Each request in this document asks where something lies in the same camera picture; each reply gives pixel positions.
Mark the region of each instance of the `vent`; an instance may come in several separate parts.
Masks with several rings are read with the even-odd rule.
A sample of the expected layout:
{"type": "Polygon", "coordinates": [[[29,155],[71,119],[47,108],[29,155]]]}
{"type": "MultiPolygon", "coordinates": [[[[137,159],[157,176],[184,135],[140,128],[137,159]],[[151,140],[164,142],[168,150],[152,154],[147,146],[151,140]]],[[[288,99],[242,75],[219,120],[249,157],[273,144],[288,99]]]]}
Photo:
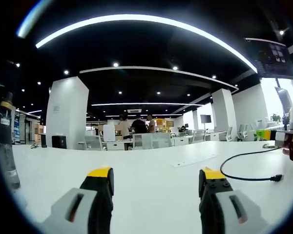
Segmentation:
{"type": "Polygon", "coordinates": [[[133,109],[133,110],[127,110],[128,113],[141,113],[141,109],[133,109]]]}

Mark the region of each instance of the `monitor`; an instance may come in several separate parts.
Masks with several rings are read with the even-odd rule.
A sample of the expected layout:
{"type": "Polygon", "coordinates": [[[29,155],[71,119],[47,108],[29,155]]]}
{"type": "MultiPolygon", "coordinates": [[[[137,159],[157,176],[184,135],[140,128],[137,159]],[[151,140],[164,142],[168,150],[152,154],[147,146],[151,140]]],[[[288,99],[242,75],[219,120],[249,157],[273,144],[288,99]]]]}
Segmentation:
{"type": "Polygon", "coordinates": [[[276,89],[278,96],[280,98],[284,113],[285,114],[289,113],[290,109],[292,107],[292,102],[291,102],[288,91],[286,89],[282,89],[282,88],[278,88],[278,87],[275,87],[275,89],[276,89]]]}
{"type": "Polygon", "coordinates": [[[201,123],[211,123],[210,115],[201,115],[201,123]]]}

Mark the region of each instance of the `black cable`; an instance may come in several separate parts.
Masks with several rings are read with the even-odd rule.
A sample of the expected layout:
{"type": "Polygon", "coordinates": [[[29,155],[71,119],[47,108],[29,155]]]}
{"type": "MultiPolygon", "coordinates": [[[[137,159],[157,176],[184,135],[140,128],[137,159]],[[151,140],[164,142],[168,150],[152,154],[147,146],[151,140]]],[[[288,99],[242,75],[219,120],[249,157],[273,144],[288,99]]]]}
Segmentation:
{"type": "Polygon", "coordinates": [[[230,159],[234,158],[234,157],[238,157],[238,156],[242,156],[242,155],[252,155],[252,154],[259,154],[259,153],[265,153],[265,152],[269,152],[269,151],[273,151],[273,150],[278,150],[280,148],[275,148],[275,149],[272,149],[272,150],[265,150],[265,151],[258,151],[258,152],[251,152],[251,153],[244,153],[244,154],[239,154],[239,155],[235,155],[235,156],[232,156],[228,159],[226,159],[220,166],[220,172],[228,177],[228,178],[231,178],[231,179],[239,179],[239,180],[247,180],[247,181],[265,181],[265,180],[271,180],[271,181],[280,181],[281,178],[282,178],[282,175],[275,175],[275,176],[272,176],[270,178],[241,178],[241,177],[235,177],[235,176],[231,176],[231,175],[228,175],[226,173],[223,172],[223,166],[225,165],[226,162],[228,162],[230,159]]]}

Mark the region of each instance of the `man in black shirt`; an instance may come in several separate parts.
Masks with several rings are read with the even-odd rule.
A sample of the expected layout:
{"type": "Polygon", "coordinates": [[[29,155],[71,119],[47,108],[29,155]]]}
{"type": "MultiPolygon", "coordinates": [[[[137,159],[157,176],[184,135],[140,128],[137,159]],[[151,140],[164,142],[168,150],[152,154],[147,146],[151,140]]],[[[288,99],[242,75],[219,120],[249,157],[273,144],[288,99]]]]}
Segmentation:
{"type": "Polygon", "coordinates": [[[136,134],[147,133],[146,123],[141,120],[139,114],[137,114],[137,119],[132,123],[131,128],[135,130],[136,134]]]}

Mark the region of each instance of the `man in white shirt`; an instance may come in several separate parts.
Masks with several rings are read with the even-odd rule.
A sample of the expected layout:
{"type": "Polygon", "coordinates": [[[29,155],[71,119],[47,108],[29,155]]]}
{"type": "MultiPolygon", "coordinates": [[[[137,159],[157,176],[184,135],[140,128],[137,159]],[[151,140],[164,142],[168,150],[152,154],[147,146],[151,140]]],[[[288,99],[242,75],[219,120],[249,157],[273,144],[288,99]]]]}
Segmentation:
{"type": "Polygon", "coordinates": [[[131,138],[130,134],[129,134],[129,129],[130,129],[130,124],[128,123],[128,116],[127,115],[123,115],[123,121],[120,122],[120,124],[123,126],[123,139],[129,139],[131,138]]]}
{"type": "Polygon", "coordinates": [[[150,123],[148,124],[148,132],[155,133],[155,121],[153,120],[153,116],[148,115],[147,119],[150,121],[150,123]]]}

